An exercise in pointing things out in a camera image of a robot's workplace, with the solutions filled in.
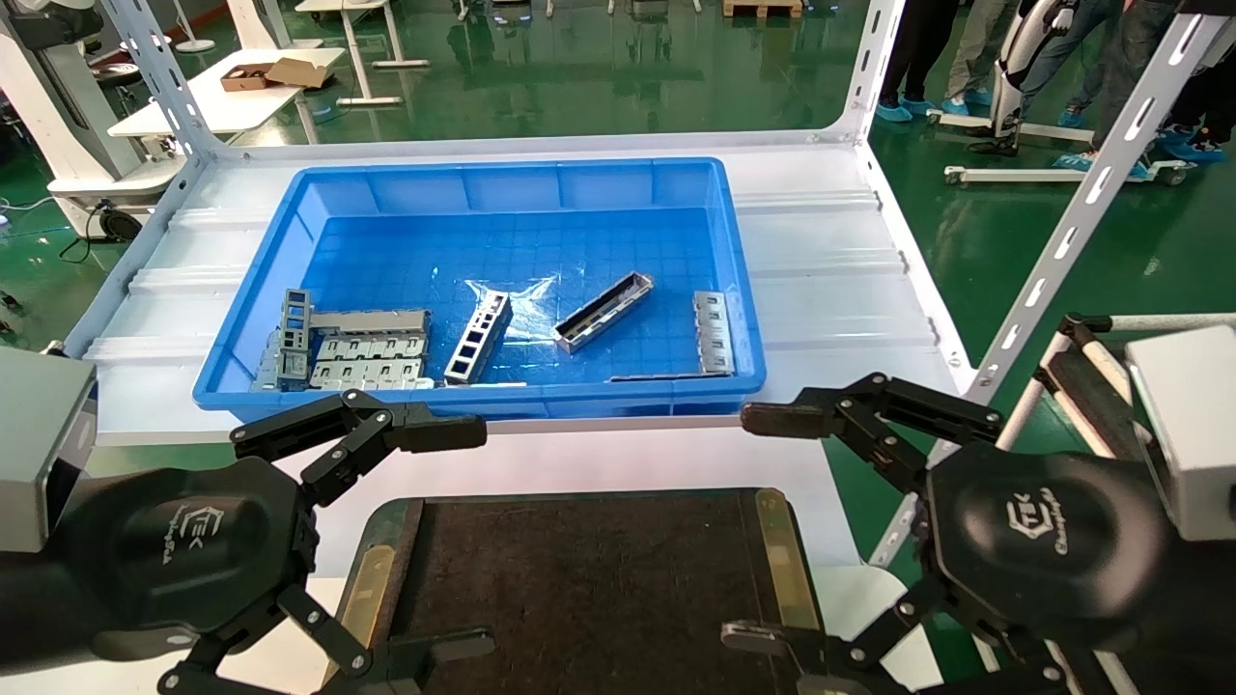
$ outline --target cardboard box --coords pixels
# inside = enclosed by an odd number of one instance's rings
[[[220,82],[224,92],[250,92],[266,89],[269,85],[267,73],[274,63],[245,63],[227,70]]]
[[[271,82],[315,88],[321,87],[321,84],[326,82],[326,68],[323,66],[314,66],[308,61],[279,58],[279,61],[271,67],[266,78]]]

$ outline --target green floor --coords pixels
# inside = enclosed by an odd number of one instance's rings
[[[703,0],[696,15],[686,0],[672,0],[667,21],[639,17],[619,0],[613,17],[601,0],[564,0],[551,21],[544,6],[504,10],[507,25],[477,11],[459,22],[447,0],[396,0],[408,57],[428,58],[419,73],[370,73],[376,95],[402,95],[405,104],[381,111],[340,111],[339,96],[356,88],[346,58],[335,70],[339,84],[311,96],[320,110],[323,142],[464,137],[556,136],[648,131],[761,130],[822,126],[840,113],[865,2],[827,0],[798,21],[723,20],[717,0]],[[831,2],[838,2],[829,7]],[[320,26],[284,7],[295,37],[319,36],[342,46],[337,20]],[[522,16],[533,17],[530,21]],[[953,33],[960,36],[964,11]],[[387,52],[379,16],[357,27],[366,61]],[[219,42],[208,53],[182,56],[187,74],[239,48],[229,19],[200,32]],[[1084,64],[1088,46],[1039,96],[1031,114],[1054,121]],[[952,48],[928,80],[928,94],[943,90]],[[960,142],[938,137],[926,124],[878,122],[873,146],[897,194],[923,256],[948,303],[971,361],[978,361],[1000,325],[1022,279],[1038,256],[1072,190],[1067,187],[958,188],[943,182],[947,164],[1047,166],[1065,143],[1027,142],[1015,162],[991,163],[969,155]],[[290,108],[243,143],[304,142]],[[0,197],[28,202],[43,194],[46,166],[33,155],[0,167]],[[1194,172],[1180,187],[1128,187],[1121,192],[1094,240],[1062,288],[1048,317],[1067,310],[1094,313],[1232,310],[1236,235],[1224,223],[1236,190],[1236,166]],[[0,288],[26,303],[22,315],[0,315],[17,328],[0,336],[38,348],[63,336],[89,304],[119,255],[95,247],[80,265],[57,260],[72,240],[68,231],[42,232],[64,224],[53,205],[12,213],[0,229]],[[82,249],[70,251],[75,258]],[[1048,330],[1037,333],[997,398],[1007,407],[1025,383]],[[1077,446],[1049,412],[1041,413],[1022,446],[1046,450]],[[870,470],[828,445],[855,538],[865,552],[884,531],[899,497]],[[176,446],[98,451],[96,472],[135,466],[211,466],[229,463],[225,446]],[[908,560],[897,565],[910,580]],[[948,621],[937,621],[932,639],[947,676],[976,668],[968,639]]]

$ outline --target pallet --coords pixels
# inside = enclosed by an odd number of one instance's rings
[[[721,6],[721,14],[733,17],[734,10],[739,7],[754,7],[755,16],[760,19],[769,16],[769,9],[787,10],[791,17],[802,16],[802,0],[726,0]]]

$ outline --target blue plastic bin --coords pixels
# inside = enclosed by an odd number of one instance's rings
[[[575,355],[557,322],[632,271],[653,292]],[[764,351],[722,163],[711,158],[331,167],[288,188],[206,357],[193,398],[251,422],[321,391],[250,392],[283,296],[314,310],[429,309],[425,376],[440,380],[486,289],[514,318],[481,375],[517,387],[377,391],[440,414],[574,418],[737,412],[764,383]],[[698,371],[692,293],[723,292],[730,377],[606,383]]]

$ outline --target person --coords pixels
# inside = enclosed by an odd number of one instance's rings
[[[1059,72],[1060,66],[1069,59],[1069,56],[1082,46],[1100,26],[1104,27],[1103,49],[1099,61],[1085,72],[1082,85],[1069,99],[1064,111],[1057,117],[1057,124],[1063,127],[1079,127],[1082,125],[1082,111],[1094,103],[1095,96],[1103,88],[1104,54],[1116,37],[1120,36],[1120,15],[1124,10],[1124,0],[1079,0],[1073,10],[1073,26],[1064,36],[1057,36],[1047,42],[1043,51],[1035,59],[1026,82],[1021,85],[1021,113],[1030,113],[1030,105],[1035,96],[1047,87],[1047,83]]]
[[[948,46],[957,7],[957,0],[906,0],[880,99],[875,105],[876,116],[886,121],[905,122],[936,108],[926,99],[927,88],[923,82]],[[899,98],[902,79],[906,83],[905,93],[904,98]]]
[[[1236,58],[1189,78],[1172,106],[1158,142],[1168,155],[1199,164],[1226,162],[1222,146],[1236,125]]]
[[[948,70],[948,88],[941,105],[946,114],[968,116],[970,109],[967,104],[991,105],[991,92],[986,83],[991,80],[991,68],[1000,56],[1000,47],[1004,46],[1018,1],[974,0],[953,66]]]
[[[1119,36],[1107,47],[1104,59],[1103,90],[1105,96],[1099,109],[1099,120],[1090,139],[1090,148],[1080,155],[1062,155],[1052,164],[1057,168],[1090,171],[1099,148],[1111,134],[1120,111],[1133,93],[1133,87],[1146,72],[1154,49],[1175,17],[1177,0],[1124,0],[1125,11],[1120,16]],[[1146,164],[1138,162],[1132,176],[1149,178]]]

